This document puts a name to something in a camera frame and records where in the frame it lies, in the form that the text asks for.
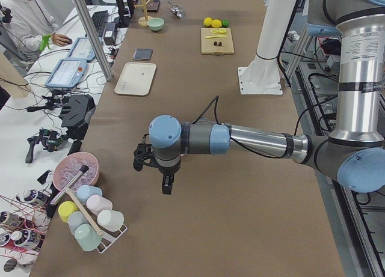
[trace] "pink bowl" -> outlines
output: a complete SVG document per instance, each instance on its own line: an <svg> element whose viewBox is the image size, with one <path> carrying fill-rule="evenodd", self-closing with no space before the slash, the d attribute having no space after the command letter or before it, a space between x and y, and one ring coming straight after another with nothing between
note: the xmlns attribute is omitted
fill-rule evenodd
<svg viewBox="0 0 385 277"><path fill-rule="evenodd" d="M99 163L94 155L87 152L77 152L65 157L55 168L54 186L58 190L75 176L82 165L89 167L88 171L74 184L71 189L77 191L82 185L94 185L99 178Z"/></svg>

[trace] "keyboard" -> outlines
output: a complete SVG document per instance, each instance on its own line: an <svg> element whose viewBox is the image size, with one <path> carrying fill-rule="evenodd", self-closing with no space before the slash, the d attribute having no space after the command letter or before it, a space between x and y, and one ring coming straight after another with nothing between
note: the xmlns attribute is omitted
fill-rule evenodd
<svg viewBox="0 0 385 277"><path fill-rule="evenodd" d="M99 37L103 37L104 29L106 28L107 18L108 11L96 11L92 15L92 22L94 23L94 27Z"/></svg>

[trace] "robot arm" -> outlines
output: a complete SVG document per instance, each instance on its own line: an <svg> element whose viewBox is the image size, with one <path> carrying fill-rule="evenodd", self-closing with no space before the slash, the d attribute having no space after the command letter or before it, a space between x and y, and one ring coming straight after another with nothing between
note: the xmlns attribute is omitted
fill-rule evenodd
<svg viewBox="0 0 385 277"><path fill-rule="evenodd" d="M310 0L309 22L319 32L336 25L342 34L337 124L328 137L292 136L203 119L179 123L155 118L134 152L134 168L163 173L162 191L171 194L183 154L224 154L230 148L263 157L291 158L356 192L385 185L384 138L377 132L384 68L385 0Z"/></svg>

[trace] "wooden cutting board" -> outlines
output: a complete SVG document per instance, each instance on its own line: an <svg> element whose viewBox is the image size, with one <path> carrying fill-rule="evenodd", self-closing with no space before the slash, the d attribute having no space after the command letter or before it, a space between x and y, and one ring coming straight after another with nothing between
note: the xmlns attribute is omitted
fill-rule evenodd
<svg viewBox="0 0 385 277"><path fill-rule="evenodd" d="M227 28L225 34L213 34L212 28L200 29L200 41L203 55L233 55L234 44L233 37L231 35L231 29ZM207 36L218 36L215 38L206 38ZM222 42L222 46L215 46L214 42Z"/></svg>

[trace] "white table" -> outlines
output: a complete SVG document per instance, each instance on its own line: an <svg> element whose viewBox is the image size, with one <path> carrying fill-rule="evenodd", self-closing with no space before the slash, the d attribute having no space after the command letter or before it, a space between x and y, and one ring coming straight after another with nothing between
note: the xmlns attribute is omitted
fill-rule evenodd
<svg viewBox="0 0 385 277"><path fill-rule="evenodd" d="M92 15L95 11L108 10L110 17L109 22L118 16L117 8L115 6L89 6L90 14ZM69 14L67 20L70 20L76 15L76 9ZM68 23L58 30L58 33L67 35L73 41L77 37L83 37L85 35L84 28L80 22L79 17L75 17ZM124 38L127 29L121 29L117 35L117 44ZM109 46L103 46L105 53L109 52ZM65 58L68 54L70 46L58 47L51 45L51 50L46 49L41 57L33 64L28 73L34 72L51 72L57 62ZM26 79L34 84L44 85L49 74L39 73L28 75ZM99 63L92 61L88 64L87 69L84 73L82 80L87 81L81 82L78 88L84 91L89 91L89 94L93 96L95 104L100 99L100 94L103 91L104 84L106 82ZM31 90L35 95L41 96L46 95L48 90L45 86L31 85ZM45 100L41 101L38 105L45 105ZM13 99L12 97L8 100L7 106L11 108L26 108L36 104L34 95L29 94L25 99ZM54 129L60 132L60 128L63 133L66 132L66 128L61 128L61 120L57 117L60 114L60 108L53 111L47 111L50 113L50 119L43 111L37 111L29 113L26 110L16 111L7 107L3 107L0 111L0 195L8 198L14 198L17 194L27 189L42 190L47 185L41 185L37 182L37 178L41 176L47 169L53 171L56 165L67 156L71 143L69 141L64 142L59 146L58 151L48 153L43 150L41 144L36 145L34 149L34 160L31 164L25 163L25 156L29 150L29 144L27 138L35 135L41 127L45 129ZM47 181L52 181L52 175L50 175ZM4 200L0 199L0 211L9 210L10 205ZM27 262L35 257L23 257L20 262ZM28 273L23 271L14 270L9 273L3 271L3 266L8 258L0 257L0 276L6 277L20 277L28 276Z"/></svg>

